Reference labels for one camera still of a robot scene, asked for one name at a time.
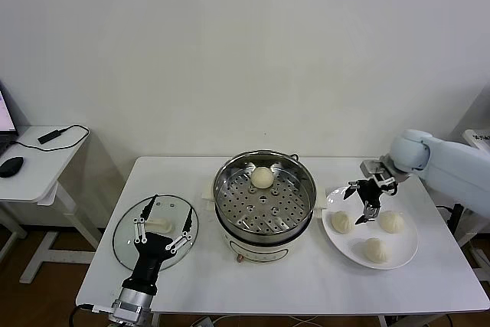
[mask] white wall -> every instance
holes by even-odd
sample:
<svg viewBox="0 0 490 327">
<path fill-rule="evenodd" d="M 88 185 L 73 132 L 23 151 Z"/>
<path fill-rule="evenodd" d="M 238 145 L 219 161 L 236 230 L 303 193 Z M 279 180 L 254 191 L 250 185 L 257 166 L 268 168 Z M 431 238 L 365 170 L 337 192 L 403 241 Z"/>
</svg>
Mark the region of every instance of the white wall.
<svg viewBox="0 0 490 327">
<path fill-rule="evenodd" d="M 64 181 L 103 223 L 140 155 L 447 137 L 488 82 L 489 25 L 488 0 L 0 0 L 0 79 L 30 124 L 92 128 Z"/>
</svg>

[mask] white plate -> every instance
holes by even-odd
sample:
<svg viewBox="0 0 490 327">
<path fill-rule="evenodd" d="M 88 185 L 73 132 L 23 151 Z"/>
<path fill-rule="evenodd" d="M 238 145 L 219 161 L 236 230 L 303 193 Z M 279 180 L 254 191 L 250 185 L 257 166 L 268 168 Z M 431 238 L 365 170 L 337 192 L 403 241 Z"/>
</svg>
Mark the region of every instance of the white plate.
<svg viewBox="0 0 490 327">
<path fill-rule="evenodd" d="M 405 220 L 405 227 L 399 234 L 390 234 L 384 231 L 377 220 L 366 224 L 355 225 L 354 229 L 348 234 L 338 233 L 332 226 L 331 215 L 337 211 L 345 211 L 355 222 L 364 210 L 364 206 L 358 193 L 354 193 L 344 201 L 344 192 L 347 187 L 335 189 L 327 197 L 327 209 L 322 211 L 322 222 L 332 243 L 347 258 L 359 263 L 362 266 L 377 270 L 392 270 L 402 267 L 409 263 L 419 246 L 417 226 L 412 217 L 404 211 L 403 204 L 397 200 L 397 196 L 381 195 L 381 212 L 396 211 Z M 362 250 L 365 240 L 370 237 L 377 237 L 384 241 L 390 250 L 390 259 L 385 263 L 371 262 Z"/>
</svg>

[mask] wooden floor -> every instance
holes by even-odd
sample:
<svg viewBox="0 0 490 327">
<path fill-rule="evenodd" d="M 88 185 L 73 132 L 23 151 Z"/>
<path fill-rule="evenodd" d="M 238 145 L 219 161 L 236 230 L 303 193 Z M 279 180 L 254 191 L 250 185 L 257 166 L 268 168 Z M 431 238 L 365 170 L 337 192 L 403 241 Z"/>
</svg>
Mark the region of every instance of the wooden floor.
<svg viewBox="0 0 490 327">
<path fill-rule="evenodd" d="M 0 229 L 0 246 L 9 232 Z M 68 316 L 74 307 L 74 300 L 85 273 L 86 265 L 46 263 L 30 285 L 18 282 L 28 261 L 44 236 L 43 232 L 32 231 L 27 239 L 18 240 L 11 253 L 0 263 L 0 326 L 3 327 L 66 327 Z M 490 256 L 490 241 L 475 240 L 475 246 L 484 249 Z M 75 232 L 62 233 L 54 244 L 55 249 L 92 250 L 91 246 Z M 467 255 L 470 263 L 474 261 Z M 484 285 L 490 295 L 490 287 Z M 161 318 L 161 326 L 188 327 L 202 316 L 166 315 Z M 454 327 L 490 326 L 490 312 L 451 315 Z M 328 327 L 375 327 L 379 326 L 375 317 L 318 317 L 316 323 Z M 79 311 L 75 327 L 106 327 L 107 317 Z M 288 317 L 247 316 L 230 317 L 217 323 L 218 327 L 293 327 L 296 321 Z M 449 327 L 447 317 L 430 323 L 430 327 Z"/>
</svg>

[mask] desk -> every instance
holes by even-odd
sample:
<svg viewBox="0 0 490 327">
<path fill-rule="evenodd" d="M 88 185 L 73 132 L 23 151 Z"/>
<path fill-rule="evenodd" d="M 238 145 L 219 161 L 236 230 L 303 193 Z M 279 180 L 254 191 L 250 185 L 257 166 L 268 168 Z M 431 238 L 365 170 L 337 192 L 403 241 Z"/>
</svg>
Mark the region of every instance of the desk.
<svg viewBox="0 0 490 327">
<path fill-rule="evenodd" d="M 18 141 L 30 146 L 39 146 L 38 137 L 51 132 L 59 126 L 30 126 L 20 127 Z M 42 145 L 44 149 L 61 146 L 69 146 L 80 139 L 84 130 L 72 128 L 60 137 Z M 24 164 L 18 174 L 11 178 L 0 180 L 0 201 L 9 203 L 37 202 L 39 205 L 51 205 L 54 197 L 58 196 L 63 206 L 64 216 L 73 226 L 97 248 L 102 234 L 96 229 L 88 217 L 77 207 L 71 196 L 57 181 L 61 172 L 67 167 L 70 160 L 81 147 L 83 142 L 69 148 L 53 152 L 41 152 L 36 149 L 28 149 L 20 145 L 13 145 L 0 157 L 0 163 L 15 156 L 24 157 Z M 12 231 L 12 236 L 21 230 L 21 236 L 25 232 L 8 217 L 5 211 L 0 209 L 0 222 Z M 43 239 L 38 250 L 21 276 L 21 283 L 30 283 L 41 266 L 42 262 L 65 263 L 90 263 L 93 252 L 70 252 L 65 250 L 50 250 L 50 246 L 56 239 L 56 232 L 49 232 Z"/>
<path fill-rule="evenodd" d="M 159 194 L 190 201 L 199 234 L 179 263 L 160 273 L 154 312 L 268 315 L 403 315 L 487 309 L 488 298 L 418 178 L 400 186 L 398 199 L 419 231 L 419 250 L 406 266 L 371 270 L 353 263 L 328 240 L 314 218 L 284 260 L 237 263 L 224 243 L 203 188 L 226 158 L 142 157 L 128 178 L 85 280 L 77 304 L 110 311 L 130 272 L 116 260 L 111 240 L 118 220 L 136 202 Z M 318 187 L 328 191 L 361 177 L 360 158 L 300 158 Z"/>
</svg>

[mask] computer mouse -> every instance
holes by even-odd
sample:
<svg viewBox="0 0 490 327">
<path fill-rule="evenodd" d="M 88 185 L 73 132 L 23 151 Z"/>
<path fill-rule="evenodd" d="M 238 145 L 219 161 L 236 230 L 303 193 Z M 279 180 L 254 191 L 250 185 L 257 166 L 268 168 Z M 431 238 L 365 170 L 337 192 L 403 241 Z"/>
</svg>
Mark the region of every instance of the computer mouse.
<svg viewBox="0 0 490 327">
<path fill-rule="evenodd" d="M 18 173 L 24 163 L 23 157 L 12 157 L 0 165 L 0 178 L 10 178 Z"/>
</svg>

